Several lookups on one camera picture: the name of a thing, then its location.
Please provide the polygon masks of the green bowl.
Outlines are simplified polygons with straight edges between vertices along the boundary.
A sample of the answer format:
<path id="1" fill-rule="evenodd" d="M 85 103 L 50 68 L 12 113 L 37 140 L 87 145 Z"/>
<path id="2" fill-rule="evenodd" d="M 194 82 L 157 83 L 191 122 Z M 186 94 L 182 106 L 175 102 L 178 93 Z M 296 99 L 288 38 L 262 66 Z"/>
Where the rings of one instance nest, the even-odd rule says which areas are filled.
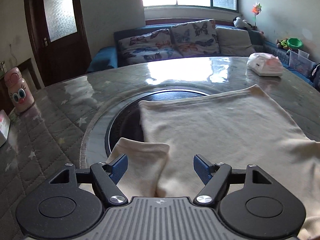
<path id="1" fill-rule="evenodd" d="M 303 48 L 303 42 L 298 38 L 288 38 L 287 45 L 292 50 L 299 50 Z"/>

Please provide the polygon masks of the white pink tissue pack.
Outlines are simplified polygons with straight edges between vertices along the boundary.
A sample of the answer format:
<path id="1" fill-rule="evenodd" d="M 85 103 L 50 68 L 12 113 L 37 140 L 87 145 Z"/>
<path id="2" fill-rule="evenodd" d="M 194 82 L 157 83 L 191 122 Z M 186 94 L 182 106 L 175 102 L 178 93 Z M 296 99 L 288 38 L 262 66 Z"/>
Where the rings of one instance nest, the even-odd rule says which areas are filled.
<path id="1" fill-rule="evenodd" d="M 253 53 L 247 60 L 247 68 L 259 76 L 280 77 L 283 64 L 277 56 L 268 53 Z"/>

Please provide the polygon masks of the clear plastic storage box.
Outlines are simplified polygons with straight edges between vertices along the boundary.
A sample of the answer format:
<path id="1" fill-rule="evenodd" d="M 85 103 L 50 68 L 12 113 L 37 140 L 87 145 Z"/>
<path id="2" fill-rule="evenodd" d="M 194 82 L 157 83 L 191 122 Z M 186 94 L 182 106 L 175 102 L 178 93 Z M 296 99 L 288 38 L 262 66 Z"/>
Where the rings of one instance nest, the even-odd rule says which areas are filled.
<path id="1" fill-rule="evenodd" d="M 299 72 L 305 77 L 309 77 L 313 71 L 315 63 L 294 51 L 289 54 L 289 67 Z"/>

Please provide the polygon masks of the plain beige cushion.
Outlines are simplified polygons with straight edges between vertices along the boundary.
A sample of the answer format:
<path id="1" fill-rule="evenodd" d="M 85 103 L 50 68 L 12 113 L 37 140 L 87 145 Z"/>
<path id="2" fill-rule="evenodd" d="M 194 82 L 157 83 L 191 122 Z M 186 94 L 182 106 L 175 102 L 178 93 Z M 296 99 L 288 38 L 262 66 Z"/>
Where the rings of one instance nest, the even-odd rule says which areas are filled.
<path id="1" fill-rule="evenodd" d="M 216 33 L 222 55 L 250 56 L 255 53 L 248 31 L 216 27 Z"/>

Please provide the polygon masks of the black white plush toy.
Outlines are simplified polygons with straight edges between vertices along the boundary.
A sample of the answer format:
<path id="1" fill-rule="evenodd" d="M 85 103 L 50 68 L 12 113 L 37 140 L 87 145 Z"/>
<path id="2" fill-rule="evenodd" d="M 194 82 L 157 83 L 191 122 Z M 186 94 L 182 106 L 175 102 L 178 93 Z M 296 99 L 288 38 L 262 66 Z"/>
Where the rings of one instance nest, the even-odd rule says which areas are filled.
<path id="1" fill-rule="evenodd" d="M 243 20 L 240 17 L 234 18 L 233 19 L 233 24 L 238 29 L 246 29 L 246 30 L 251 30 L 252 29 L 252 26 L 246 20 Z"/>

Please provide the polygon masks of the pink cartoon bottle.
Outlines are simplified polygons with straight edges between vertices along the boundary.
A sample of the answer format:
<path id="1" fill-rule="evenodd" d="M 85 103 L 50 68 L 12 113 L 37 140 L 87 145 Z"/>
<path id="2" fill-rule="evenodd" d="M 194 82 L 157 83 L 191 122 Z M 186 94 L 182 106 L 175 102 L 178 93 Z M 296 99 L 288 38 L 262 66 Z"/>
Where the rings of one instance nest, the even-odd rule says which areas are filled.
<path id="1" fill-rule="evenodd" d="M 25 112 L 34 104 L 34 97 L 17 67 L 6 72 L 4 81 L 17 113 Z"/>

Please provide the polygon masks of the grey quilted table cover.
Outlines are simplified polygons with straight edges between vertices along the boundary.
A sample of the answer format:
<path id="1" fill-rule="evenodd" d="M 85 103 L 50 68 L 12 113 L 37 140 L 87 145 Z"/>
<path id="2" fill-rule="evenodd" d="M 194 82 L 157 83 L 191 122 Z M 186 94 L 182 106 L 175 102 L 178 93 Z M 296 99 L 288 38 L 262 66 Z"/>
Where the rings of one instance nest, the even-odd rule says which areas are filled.
<path id="1" fill-rule="evenodd" d="M 10 113 L 7 142 L 1 147 L 1 239 L 20 239 L 18 202 L 59 166 L 88 160 L 82 141 L 94 115 L 135 89 L 183 88 L 207 94 L 259 85 L 289 113 L 304 134 L 319 140 L 319 92 L 285 70 L 260 77 L 245 57 L 194 57 L 135 64 L 87 74 L 34 93 L 22 115 Z"/>

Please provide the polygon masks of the white box on table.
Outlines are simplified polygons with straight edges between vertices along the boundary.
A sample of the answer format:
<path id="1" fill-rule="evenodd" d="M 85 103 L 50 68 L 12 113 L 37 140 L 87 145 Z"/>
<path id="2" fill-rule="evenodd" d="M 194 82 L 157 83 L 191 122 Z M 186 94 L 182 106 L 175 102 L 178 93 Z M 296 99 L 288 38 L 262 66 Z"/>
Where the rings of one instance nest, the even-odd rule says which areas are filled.
<path id="1" fill-rule="evenodd" d="M 4 110 L 0 112 L 0 146 L 7 141 L 10 128 L 10 119 Z"/>

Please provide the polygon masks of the left butterfly cushion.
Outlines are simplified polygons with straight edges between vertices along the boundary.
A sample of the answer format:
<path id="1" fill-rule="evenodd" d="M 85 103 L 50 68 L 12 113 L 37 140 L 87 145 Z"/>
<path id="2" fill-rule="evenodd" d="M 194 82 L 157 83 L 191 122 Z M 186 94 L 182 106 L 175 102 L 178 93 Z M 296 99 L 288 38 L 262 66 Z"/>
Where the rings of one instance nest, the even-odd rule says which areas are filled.
<path id="1" fill-rule="evenodd" d="M 171 41 L 169 29 L 127 37 L 119 40 L 118 46 L 120 55 L 127 64 L 182 58 Z"/>

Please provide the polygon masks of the cream beige garment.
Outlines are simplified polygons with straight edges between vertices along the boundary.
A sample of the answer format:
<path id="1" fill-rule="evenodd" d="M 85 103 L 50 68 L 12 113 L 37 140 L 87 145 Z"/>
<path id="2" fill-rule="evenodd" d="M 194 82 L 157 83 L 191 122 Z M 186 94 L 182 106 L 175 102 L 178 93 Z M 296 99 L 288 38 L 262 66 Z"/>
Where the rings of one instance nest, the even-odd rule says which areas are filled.
<path id="1" fill-rule="evenodd" d="M 198 98 L 141 101 L 144 140 L 121 138 L 109 160 L 128 157 L 118 183 L 127 196 L 194 198 L 203 183 L 193 157 L 233 168 L 256 164 L 306 208 L 301 239 L 319 237 L 319 142 L 257 85 Z"/>

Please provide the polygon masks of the right butterfly cushion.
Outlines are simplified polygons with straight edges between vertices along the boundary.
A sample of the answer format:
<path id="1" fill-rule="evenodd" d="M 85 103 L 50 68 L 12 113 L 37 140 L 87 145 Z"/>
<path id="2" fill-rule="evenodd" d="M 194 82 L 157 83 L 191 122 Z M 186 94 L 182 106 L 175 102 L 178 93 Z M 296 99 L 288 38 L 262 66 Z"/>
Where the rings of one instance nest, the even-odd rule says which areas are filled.
<path id="1" fill-rule="evenodd" d="M 170 28 L 176 48 L 183 57 L 220 53 L 214 19 L 186 22 Z"/>

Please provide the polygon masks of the colourful pinwheel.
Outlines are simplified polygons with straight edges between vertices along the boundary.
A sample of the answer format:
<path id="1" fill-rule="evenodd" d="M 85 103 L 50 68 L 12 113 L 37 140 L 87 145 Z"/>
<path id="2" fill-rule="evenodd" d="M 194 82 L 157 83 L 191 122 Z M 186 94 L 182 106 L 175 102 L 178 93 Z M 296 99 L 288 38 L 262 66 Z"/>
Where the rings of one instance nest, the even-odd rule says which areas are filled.
<path id="1" fill-rule="evenodd" d="M 260 2 L 256 2 L 252 8 L 252 13 L 254 15 L 254 26 L 255 27 L 257 26 L 257 16 L 261 13 L 261 11 L 262 11 L 262 6 L 261 6 Z"/>

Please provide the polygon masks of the dark wooden door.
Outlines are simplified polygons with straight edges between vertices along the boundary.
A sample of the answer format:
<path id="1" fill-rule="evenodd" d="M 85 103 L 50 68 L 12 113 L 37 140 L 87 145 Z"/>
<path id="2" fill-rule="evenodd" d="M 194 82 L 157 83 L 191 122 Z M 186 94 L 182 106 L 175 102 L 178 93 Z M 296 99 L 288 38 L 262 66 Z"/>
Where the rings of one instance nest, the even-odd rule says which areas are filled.
<path id="1" fill-rule="evenodd" d="M 44 85 L 85 74 L 91 55 L 80 0 L 24 0 L 24 9 Z"/>

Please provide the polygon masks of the butterfly cushion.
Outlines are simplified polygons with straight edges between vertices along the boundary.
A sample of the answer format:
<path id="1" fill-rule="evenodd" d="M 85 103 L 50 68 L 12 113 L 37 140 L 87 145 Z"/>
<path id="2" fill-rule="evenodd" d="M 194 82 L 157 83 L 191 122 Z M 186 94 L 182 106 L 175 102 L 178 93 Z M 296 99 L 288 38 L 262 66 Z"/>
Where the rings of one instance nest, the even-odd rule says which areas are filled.
<path id="1" fill-rule="evenodd" d="M 183 57 L 220 53 L 214 19 L 186 22 L 170 28 L 176 48 Z"/>
<path id="2" fill-rule="evenodd" d="M 118 46 L 120 55 L 127 64 L 182 58 L 171 41 L 169 29 L 127 37 L 119 40 Z"/>

